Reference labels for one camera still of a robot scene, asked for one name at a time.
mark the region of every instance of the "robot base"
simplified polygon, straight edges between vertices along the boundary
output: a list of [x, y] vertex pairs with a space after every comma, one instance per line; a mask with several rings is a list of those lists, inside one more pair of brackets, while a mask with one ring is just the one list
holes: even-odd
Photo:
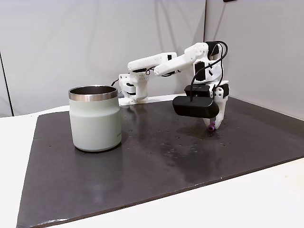
[[130, 99], [130, 98], [127, 98], [127, 97], [119, 99], [119, 104], [120, 105], [145, 104], [147, 102], [148, 102], [148, 98], [147, 97], [145, 99], [143, 99], [143, 100], [138, 100], [138, 101]]

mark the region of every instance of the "mug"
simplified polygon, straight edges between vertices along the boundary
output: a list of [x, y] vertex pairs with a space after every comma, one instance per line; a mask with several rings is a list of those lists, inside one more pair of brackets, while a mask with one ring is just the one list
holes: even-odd
[[76, 148], [100, 152], [120, 143], [121, 115], [115, 87], [77, 87], [70, 89], [68, 96], [72, 137]]

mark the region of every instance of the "purple object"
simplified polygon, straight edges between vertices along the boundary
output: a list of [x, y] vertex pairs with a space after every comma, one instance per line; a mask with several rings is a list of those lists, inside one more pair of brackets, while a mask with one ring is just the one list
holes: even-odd
[[214, 130], [215, 130], [215, 121], [213, 121], [208, 127], [208, 131], [212, 132]]

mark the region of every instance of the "stainless steel rim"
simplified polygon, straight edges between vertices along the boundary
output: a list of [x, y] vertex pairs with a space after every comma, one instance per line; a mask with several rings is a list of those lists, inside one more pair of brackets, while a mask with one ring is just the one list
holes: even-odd
[[117, 89], [108, 85], [81, 86], [68, 91], [68, 97], [73, 101], [104, 101], [117, 96]]

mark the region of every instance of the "white table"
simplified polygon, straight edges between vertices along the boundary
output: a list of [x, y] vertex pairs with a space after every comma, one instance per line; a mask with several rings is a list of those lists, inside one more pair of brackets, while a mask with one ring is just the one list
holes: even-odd
[[[172, 100], [176, 95], [152, 97]], [[1, 227], [17, 223], [29, 153], [41, 114], [0, 118]], [[304, 159], [55, 228], [304, 227]]]

